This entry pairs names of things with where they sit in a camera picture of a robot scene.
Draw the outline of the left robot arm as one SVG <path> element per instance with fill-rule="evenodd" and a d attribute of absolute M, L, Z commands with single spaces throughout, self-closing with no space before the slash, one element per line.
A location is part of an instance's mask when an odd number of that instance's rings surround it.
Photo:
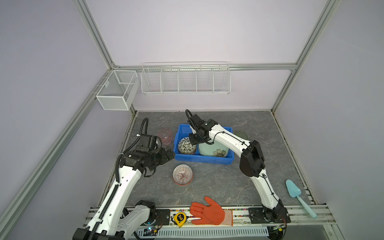
<path fill-rule="evenodd" d="M 137 139 L 121 152 L 115 164 L 115 181 L 101 207 L 85 228 L 78 228 L 74 240 L 126 240 L 144 223 L 156 218 L 154 202 L 141 200 L 128 214 L 124 209 L 140 178 L 149 178 L 158 166 L 175 158 L 171 149 L 163 147 L 160 137 L 148 134 L 149 119 L 141 123 Z"/>

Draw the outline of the light blue spatula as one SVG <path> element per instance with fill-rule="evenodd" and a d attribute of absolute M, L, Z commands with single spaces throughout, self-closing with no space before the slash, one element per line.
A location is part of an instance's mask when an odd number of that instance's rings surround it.
<path fill-rule="evenodd" d="M 301 205 L 304 207 L 304 209 L 307 211 L 307 213 L 313 218 L 316 219 L 318 215 L 309 207 L 309 205 L 300 197 L 301 190 L 299 187 L 292 181 L 292 180 L 286 180 L 286 187 L 289 192 L 289 195 L 292 198 L 298 199 L 298 201 L 301 203 Z"/>

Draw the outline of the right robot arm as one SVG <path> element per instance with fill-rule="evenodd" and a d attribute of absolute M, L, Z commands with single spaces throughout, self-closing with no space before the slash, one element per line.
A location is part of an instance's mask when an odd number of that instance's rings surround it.
<path fill-rule="evenodd" d="M 268 223 L 276 223 L 282 220 L 290 223 L 288 210 L 282 200 L 277 196 L 268 179 L 265 158 L 261 145 L 257 141 L 248 141 L 227 131 L 216 121 L 209 119 L 202 120 L 198 115 L 185 110 L 188 124 L 192 129 L 189 134 L 192 145 L 206 143 L 212 145 L 219 142 L 228 147 L 240 157 L 241 172 L 251 178 L 262 201 L 264 218 Z"/>

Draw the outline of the pink transparent cup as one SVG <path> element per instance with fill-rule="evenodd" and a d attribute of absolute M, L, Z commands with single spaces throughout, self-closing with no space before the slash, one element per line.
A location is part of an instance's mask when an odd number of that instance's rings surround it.
<path fill-rule="evenodd" d="M 170 129 L 159 130 L 158 136 L 164 145 L 170 145 L 172 142 L 172 131 Z"/>

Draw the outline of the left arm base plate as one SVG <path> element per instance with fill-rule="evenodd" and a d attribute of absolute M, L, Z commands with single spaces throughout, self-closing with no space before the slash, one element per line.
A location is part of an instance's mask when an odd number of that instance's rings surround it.
<path fill-rule="evenodd" d="M 170 209 L 157 209 L 155 211 L 154 219 L 146 221 L 142 226 L 168 226 L 171 220 Z"/>

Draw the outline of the white vented rail cover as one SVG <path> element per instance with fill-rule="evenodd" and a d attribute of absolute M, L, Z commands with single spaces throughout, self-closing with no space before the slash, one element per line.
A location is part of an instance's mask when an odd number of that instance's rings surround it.
<path fill-rule="evenodd" d="M 268 237 L 270 234 L 267 227 L 182 227 L 182 228 L 162 228 L 158 233 L 149 234 L 149 228 L 139 228 L 136 230 L 138 237 L 142 240 L 147 239 L 219 239 L 236 237 Z"/>

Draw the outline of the purple striped bowl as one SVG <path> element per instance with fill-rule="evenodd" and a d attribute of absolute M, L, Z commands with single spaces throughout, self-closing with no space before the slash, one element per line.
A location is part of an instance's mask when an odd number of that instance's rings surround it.
<path fill-rule="evenodd" d="M 173 171 L 173 179 L 184 180 L 193 179 L 194 174 L 190 166 L 182 164 L 175 167 Z"/>

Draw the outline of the aluminium frame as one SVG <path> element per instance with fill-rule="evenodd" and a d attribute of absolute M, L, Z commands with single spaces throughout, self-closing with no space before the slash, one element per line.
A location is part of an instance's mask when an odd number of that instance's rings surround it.
<path fill-rule="evenodd" d="M 297 73 L 303 66 L 305 60 L 310 55 L 313 47 L 315 46 L 317 40 L 322 34 L 324 28 L 328 24 L 330 18 L 337 9 L 340 1 L 327 1 L 324 9 L 316 22 L 316 25 L 303 48 L 302 53 L 300 54 L 296 63 L 284 63 L 284 64 L 230 64 L 229 69 L 231 71 L 266 71 L 266 70 L 290 70 L 291 74 L 289 75 L 285 85 L 283 86 L 281 92 L 279 93 L 276 102 L 272 107 L 272 112 L 276 112 L 281 102 L 283 101 L 284 96 L 288 92 L 288 89 L 295 79 Z M 116 66 L 113 63 L 113 60 L 107 50 L 106 44 L 104 43 L 100 31 L 98 30 L 95 20 L 90 13 L 90 9 L 85 1 L 74 1 L 74 5 L 77 8 L 79 15 L 82 18 L 83 23 L 85 24 L 87 31 L 89 32 L 94 44 L 96 45 L 99 53 L 102 56 L 105 64 L 107 65 L 107 74 L 112 73 L 114 70 L 134 70 L 140 71 L 142 67 L 138 66 Z M 1 239 L 5 240 L 15 227 L 16 223 L 21 218 L 22 214 L 25 212 L 32 199 L 37 194 L 38 190 L 43 185 L 44 181 L 60 159 L 61 155 L 67 148 L 68 144 L 71 142 L 72 138 L 75 136 L 76 132 L 88 116 L 89 112 L 92 110 L 96 102 L 97 91 L 100 90 L 101 85 L 106 82 L 107 74 L 104 74 L 99 83 L 95 86 L 93 91 L 89 94 L 86 100 L 83 102 L 81 107 L 77 110 L 76 114 L 72 117 L 70 122 L 60 133 L 59 137 L 55 140 L 51 148 L 45 154 L 43 159 L 40 161 L 38 166 L 35 168 L 33 173 L 30 175 L 28 180 L 25 182 L 20 191 L 16 194 L 14 199 L 11 201 L 9 206 L 6 208 L 4 213 L 1 216 Z"/>

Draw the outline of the white mesh basket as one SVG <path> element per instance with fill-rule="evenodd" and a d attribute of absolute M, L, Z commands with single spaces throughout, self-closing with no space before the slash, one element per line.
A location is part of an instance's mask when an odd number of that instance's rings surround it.
<path fill-rule="evenodd" d="M 112 70 L 96 97 L 104 110 L 129 111 L 139 86 L 136 71 Z"/>

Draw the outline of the yellow tape measure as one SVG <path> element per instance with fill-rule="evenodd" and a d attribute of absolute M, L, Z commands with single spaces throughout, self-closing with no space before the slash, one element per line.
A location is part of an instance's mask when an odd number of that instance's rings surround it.
<path fill-rule="evenodd" d="M 181 228 L 187 221 L 188 216 L 185 212 L 178 212 L 173 215 L 172 221 L 175 223 L 179 228 Z"/>

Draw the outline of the green transparent cup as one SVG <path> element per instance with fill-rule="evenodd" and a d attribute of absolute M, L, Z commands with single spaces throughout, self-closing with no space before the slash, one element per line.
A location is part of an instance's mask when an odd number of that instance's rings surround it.
<path fill-rule="evenodd" d="M 243 131 L 238 131 L 235 133 L 235 135 L 241 139 L 248 140 L 248 135 Z"/>

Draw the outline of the red rubber glove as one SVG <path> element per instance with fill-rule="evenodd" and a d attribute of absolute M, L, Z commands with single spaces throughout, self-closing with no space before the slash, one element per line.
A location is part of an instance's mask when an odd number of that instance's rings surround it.
<path fill-rule="evenodd" d="M 233 226 L 232 210 L 224 210 L 210 197 L 204 197 L 204 200 L 208 205 L 193 202 L 190 206 L 190 214 L 197 218 L 191 221 L 193 225 Z"/>

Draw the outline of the mint green flower plate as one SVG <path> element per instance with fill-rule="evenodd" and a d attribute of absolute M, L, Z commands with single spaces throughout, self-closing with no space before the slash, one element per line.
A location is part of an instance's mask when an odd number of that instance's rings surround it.
<path fill-rule="evenodd" d="M 218 141 L 214 142 L 212 145 L 201 143 L 198 148 L 200 154 L 207 157 L 225 158 L 229 153 L 229 148 Z"/>

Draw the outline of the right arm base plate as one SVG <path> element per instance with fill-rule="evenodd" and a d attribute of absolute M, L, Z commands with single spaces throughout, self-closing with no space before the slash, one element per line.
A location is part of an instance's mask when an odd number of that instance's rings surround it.
<path fill-rule="evenodd" d="M 285 208 L 273 210 L 263 207 L 249 208 L 249 218 L 252 224 L 288 224 L 291 218 Z"/>

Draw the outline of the blue plastic bin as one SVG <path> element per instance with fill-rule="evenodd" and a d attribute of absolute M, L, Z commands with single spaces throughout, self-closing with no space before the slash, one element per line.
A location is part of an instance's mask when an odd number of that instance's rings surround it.
<path fill-rule="evenodd" d="M 175 159 L 177 161 L 185 161 L 185 162 L 197 162 L 197 163 L 207 163 L 207 164 L 221 164 L 221 165 L 231 165 L 235 159 L 235 153 L 232 150 L 229 150 L 226 157 L 210 157 L 203 156 L 200 154 L 199 150 L 195 152 L 194 155 L 184 155 L 180 154 L 178 149 L 178 143 L 181 139 L 188 137 L 189 134 L 192 133 L 192 129 L 188 124 L 180 124 L 178 131 L 175 135 L 174 140 L 174 152 Z"/>

